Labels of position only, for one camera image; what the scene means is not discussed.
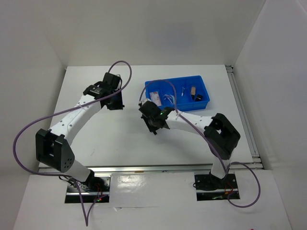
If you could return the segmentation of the purple eyelash curler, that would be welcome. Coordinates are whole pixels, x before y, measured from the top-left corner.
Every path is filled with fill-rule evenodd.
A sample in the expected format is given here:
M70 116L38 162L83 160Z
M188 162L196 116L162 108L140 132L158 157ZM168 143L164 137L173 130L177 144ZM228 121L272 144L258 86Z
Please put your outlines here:
M170 102L170 100L169 100L169 94L164 94L164 95L163 95L163 99L164 99L164 100L168 100L168 101Z

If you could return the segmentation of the clear false eyelash box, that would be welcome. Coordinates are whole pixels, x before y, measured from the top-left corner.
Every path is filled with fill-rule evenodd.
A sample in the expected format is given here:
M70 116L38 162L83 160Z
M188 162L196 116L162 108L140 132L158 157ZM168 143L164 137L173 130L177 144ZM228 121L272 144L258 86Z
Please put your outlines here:
M159 96L159 92L150 92L150 99L152 102L154 102L157 106L161 106L161 99Z

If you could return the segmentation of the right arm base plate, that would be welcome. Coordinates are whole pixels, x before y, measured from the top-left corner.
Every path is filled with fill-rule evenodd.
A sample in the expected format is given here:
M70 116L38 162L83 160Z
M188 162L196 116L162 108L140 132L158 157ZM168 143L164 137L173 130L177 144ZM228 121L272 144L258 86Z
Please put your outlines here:
M219 179L211 174L194 175L193 187L196 189L197 201L216 201L230 199L240 199L236 176L234 173L228 174L224 179Z

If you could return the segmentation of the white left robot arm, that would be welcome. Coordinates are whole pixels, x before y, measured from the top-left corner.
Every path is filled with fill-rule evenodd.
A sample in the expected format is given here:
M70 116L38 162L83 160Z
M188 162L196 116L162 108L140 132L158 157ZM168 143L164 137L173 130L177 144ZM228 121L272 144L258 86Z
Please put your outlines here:
M49 130L40 129L36 133L36 159L76 179L77 185L84 191L104 189L105 181L75 159L71 144L83 126L104 106L109 110L124 108L119 91L121 84L119 75L107 72L102 81L88 86L73 111L67 113Z

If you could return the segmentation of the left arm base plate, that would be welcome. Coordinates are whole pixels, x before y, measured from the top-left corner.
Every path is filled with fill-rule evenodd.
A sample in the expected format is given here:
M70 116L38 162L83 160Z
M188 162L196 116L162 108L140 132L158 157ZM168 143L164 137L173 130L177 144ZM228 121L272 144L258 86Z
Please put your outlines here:
M61 180L67 182L67 190L65 196L65 204L80 204L79 192L76 184L68 177L61 177ZM108 203L110 200L110 175L103 175L101 179L105 182L104 185L95 185L94 189L90 189L82 183L78 182L81 195L84 203L92 203L97 199L97 203Z

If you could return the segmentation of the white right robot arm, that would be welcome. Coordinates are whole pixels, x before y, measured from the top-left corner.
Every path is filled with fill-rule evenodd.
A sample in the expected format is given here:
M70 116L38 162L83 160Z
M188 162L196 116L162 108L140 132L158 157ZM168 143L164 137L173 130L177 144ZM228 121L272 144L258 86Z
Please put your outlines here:
M172 107L161 110L149 99L139 102L141 118L150 132L157 134L159 129L177 129L200 135L215 156L209 173L209 182L215 188L226 182L230 159L241 135L225 115L200 116L185 113Z

